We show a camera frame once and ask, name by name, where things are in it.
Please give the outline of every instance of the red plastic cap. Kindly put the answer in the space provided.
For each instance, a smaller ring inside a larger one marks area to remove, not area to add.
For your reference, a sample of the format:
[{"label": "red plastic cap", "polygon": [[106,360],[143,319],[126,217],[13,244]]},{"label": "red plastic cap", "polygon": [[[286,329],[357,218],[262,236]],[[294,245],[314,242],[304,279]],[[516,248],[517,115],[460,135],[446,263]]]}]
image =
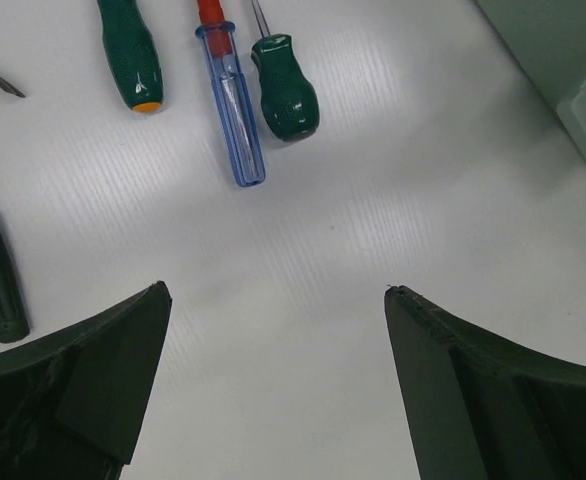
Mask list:
[{"label": "red plastic cap", "polygon": [[200,8],[200,21],[202,25],[226,21],[220,0],[197,0],[197,6]]}]

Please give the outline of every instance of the table surface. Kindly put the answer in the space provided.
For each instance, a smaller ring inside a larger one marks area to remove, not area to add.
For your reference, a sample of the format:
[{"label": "table surface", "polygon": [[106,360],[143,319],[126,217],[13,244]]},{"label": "table surface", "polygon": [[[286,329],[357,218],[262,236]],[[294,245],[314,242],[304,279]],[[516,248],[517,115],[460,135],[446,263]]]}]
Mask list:
[{"label": "table surface", "polygon": [[[248,0],[226,0],[257,104]],[[140,0],[166,104],[129,112],[95,1],[0,0],[0,215],[29,340],[156,280],[173,312],[124,480],[417,479],[383,295],[586,365],[586,166],[469,0],[263,0],[322,107],[239,189],[195,2]],[[0,351],[8,347],[0,345]]]}]

